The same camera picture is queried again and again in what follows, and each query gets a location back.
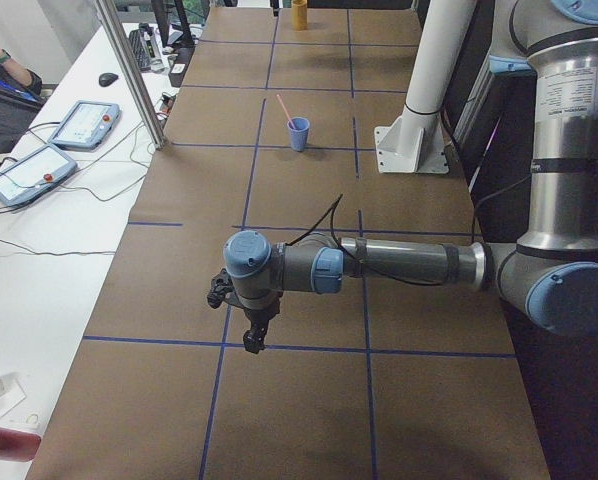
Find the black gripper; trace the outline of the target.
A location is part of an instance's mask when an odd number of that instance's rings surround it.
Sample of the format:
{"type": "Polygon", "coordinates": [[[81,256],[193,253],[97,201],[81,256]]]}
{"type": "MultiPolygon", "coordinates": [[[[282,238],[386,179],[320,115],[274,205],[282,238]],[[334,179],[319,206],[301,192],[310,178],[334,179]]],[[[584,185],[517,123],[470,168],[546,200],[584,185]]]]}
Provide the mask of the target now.
{"type": "Polygon", "coordinates": [[[269,322],[280,313],[280,304],[271,303],[261,310],[245,308],[244,313],[250,321],[250,328],[243,335],[244,348],[249,353],[258,354],[265,349],[269,322]]]}

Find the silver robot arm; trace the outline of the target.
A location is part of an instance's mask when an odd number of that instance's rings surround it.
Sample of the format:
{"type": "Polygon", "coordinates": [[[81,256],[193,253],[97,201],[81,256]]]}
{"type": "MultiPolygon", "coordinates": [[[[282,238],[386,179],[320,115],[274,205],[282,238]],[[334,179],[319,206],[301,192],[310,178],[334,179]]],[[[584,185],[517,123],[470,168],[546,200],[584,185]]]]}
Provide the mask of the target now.
{"type": "Polygon", "coordinates": [[[489,69],[536,79],[528,227],[512,243],[468,246],[340,238],[310,230],[271,244],[244,230],[225,243],[211,307],[241,309],[243,344],[260,352],[287,291],[331,294],[345,277],[494,290],[562,336],[598,330],[598,1],[499,1],[489,69]]]}

